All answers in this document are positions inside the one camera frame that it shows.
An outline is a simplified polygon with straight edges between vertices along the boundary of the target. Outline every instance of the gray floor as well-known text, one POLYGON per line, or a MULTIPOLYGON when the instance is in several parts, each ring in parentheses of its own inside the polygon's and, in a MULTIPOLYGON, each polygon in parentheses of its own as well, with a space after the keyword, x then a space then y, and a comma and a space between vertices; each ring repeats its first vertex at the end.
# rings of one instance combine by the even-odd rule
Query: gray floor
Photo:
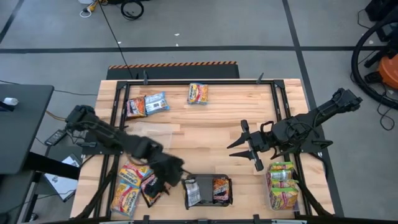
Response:
MULTIPOLYGON (((0 30, 17 2, 0 1, 0 30)), ((357 25, 356 14, 368 2, 289 0, 300 45, 354 46, 366 32, 357 25)), ((293 46, 281 0, 152 0, 144 5, 142 19, 133 22, 124 20, 116 6, 104 7, 122 47, 293 46)), ((78 1, 25 0, 0 50, 116 47, 100 9, 82 19, 78 15, 82 8, 78 1)), ((361 22, 372 25, 365 13, 361 22)), ((380 45, 377 37, 369 40, 368 45, 380 45)), ((329 150, 343 210, 346 217, 398 220, 394 188, 398 184, 398 129, 383 130, 377 102, 350 81, 351 54, 303 52, 318 105, 339 87, 349 88, 364 99, 359 111, 336 116, 323 125, 325 136, 335 142, 329 150)), ((265 78, 302 78, 294 51, 127 52, 125 58, 130 64, 235 60, 241 78, 257 78, 262 72, 265 78)), ((0 54, 0 80, 95 93, 107 67, 120 64, 119 53, 0 54)), ((77 104, 94 105, 95 97, 54 93, 49 111, 66 116, 77 104)), ((398 119, 397 111, 389 115, 398 119)), ((44 140, 62 127, 63 123, 46 116, 37 137, 44 140)), ((45 151, 37 142, 32 150, 45 151)), ((66 219, 71 207, 72 200, 43 199, 35 209, 40 215, 37 222, 66 219)))

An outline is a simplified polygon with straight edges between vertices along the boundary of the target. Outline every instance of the wooden table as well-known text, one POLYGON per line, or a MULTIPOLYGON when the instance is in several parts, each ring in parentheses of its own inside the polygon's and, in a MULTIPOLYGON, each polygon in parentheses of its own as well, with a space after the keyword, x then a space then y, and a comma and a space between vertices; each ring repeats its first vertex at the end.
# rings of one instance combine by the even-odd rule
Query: wooden table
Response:
MULTIPOLYGON (((308 112, 300 80, 285 79, 284 82, 292 116, 308 112)), ((116 83, 117 81, 102 81, 99 88, 95 111, 106 122, 110 121, 116 83)), ((120 120, 123 91, 119 100, 116 124, 119 124, 120 120)), ((168 124, 172 127, 173 136, 167 152, 181 157, 185 161, 183 168, 192 173, 229 175, 233 180, 234 202, 228 207, 192 207, 186 210, 183 189, 179 184, 171 189, 170 195, 164 195, 151 208, 147 208, 140 195, 134 213, 135 220, 142 220, 143 215, 150 215, 151 220, 252 219, 254 214, 259 214, 261 219, 294 217, 292 212, 275 212, 266 204, 264 171, 257 172, 253 162, 245 158, 228 156, 246 150, 247 145, 226 149, 240 136, 242 119, 249 122, 251 131, 257 131, 261 123, 276 121, 270 85, 210 85, 209 104, 205 106, 187 104, 188 85, 133 86, 129 96, 133 98, 153 95, 161 91, 166 92, 170 111, 126 121, 126 125, 129 125, 126 131, 131 133, 131 127, 137 121, 168 124)), ((269 158, 272 154, 273 150, 259 154, 264 167, 271 163, 269 158)), ((302 154, 301 158, 307 187, 323 207, 333 213, 323 164, 307 154, 302 154)), ((126 156, 123 155, 119 161, 119 168, 126 160, 126 156)), ((71 217, 83 210, 97 190, 102 162, 103 156, 95 156, 82 168, 71 217)), ((100 215, 106 212, 107 200, 106 191, 100 215)), ((302 198, 299 199, 299 204, 300 212, 305 214, 302 198)), ((125 220, 128 217, 113 213, 112 219, 125 220)))

